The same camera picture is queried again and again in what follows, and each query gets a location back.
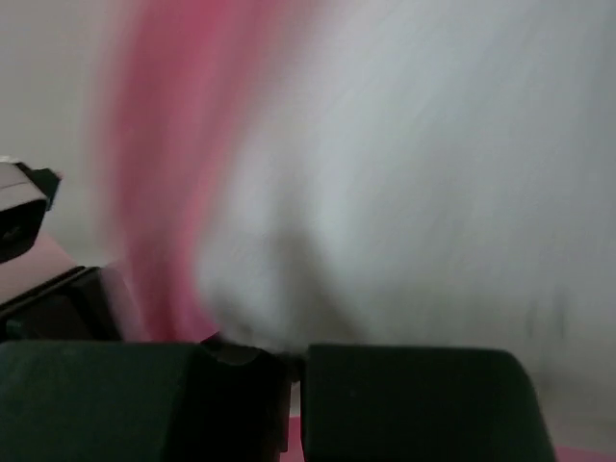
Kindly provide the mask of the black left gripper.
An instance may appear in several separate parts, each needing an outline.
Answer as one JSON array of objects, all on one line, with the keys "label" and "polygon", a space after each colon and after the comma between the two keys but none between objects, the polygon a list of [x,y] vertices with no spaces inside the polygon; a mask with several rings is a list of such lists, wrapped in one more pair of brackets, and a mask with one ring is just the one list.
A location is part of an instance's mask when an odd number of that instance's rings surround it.
[{"label": "black left gripper", "polygon": [[78,266],[1,304],[1,341],[118,341],[99,267]]}]

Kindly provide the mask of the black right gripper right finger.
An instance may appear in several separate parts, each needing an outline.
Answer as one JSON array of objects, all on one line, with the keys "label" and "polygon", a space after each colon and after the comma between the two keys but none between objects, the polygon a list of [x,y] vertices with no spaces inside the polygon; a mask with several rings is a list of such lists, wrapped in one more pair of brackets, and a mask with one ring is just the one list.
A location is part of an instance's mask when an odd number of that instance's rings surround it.
[{"label": "black right gripper right finger", "polygon": [[537,396],[504,351],[311,346],[301,381],[308,461],[553,461]]}]

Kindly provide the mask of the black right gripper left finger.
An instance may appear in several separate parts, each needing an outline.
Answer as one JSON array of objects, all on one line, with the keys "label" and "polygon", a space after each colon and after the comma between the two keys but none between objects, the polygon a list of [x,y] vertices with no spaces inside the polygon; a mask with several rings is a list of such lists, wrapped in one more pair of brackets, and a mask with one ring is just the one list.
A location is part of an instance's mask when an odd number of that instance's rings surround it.
[{"label": "black right gripper left finger", "polygon": [[5,461],[276,461],[290,382],[255,348],[18,341],[1,347]]}]

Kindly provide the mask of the white pillow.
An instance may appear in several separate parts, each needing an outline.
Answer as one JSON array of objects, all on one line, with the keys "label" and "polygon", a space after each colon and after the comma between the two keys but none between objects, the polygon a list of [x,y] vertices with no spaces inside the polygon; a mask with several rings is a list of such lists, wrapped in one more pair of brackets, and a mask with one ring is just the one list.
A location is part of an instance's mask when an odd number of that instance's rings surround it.
[{"label": "white pillow", "polygon": [[498,347],[615,450],[615,5],[291,1],[200,241],[225,335]]}]

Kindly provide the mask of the pink satin pillowcase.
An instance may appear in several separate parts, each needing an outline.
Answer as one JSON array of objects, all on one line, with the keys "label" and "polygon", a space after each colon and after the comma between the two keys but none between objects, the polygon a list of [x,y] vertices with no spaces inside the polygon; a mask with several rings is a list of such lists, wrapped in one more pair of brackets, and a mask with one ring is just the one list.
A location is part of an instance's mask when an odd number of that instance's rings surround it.
[{"label": "pink satin pillowcase", "polygon": [[338,1],[135,1],[102,97],[101,182],[116,253],[112,312],[129,341],[216,332],[197,295],[201,233],[249,127]]}]

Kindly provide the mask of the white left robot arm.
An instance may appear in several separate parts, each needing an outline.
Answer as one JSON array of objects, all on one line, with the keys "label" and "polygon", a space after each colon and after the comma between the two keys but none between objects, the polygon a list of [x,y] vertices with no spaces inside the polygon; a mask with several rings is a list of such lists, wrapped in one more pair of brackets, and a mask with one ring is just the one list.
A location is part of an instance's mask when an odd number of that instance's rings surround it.
[{"label": "white left robot arm", "polygon": [[41,231],[61,177],[1,161],[1,340],[119,341],[99,267]]}]

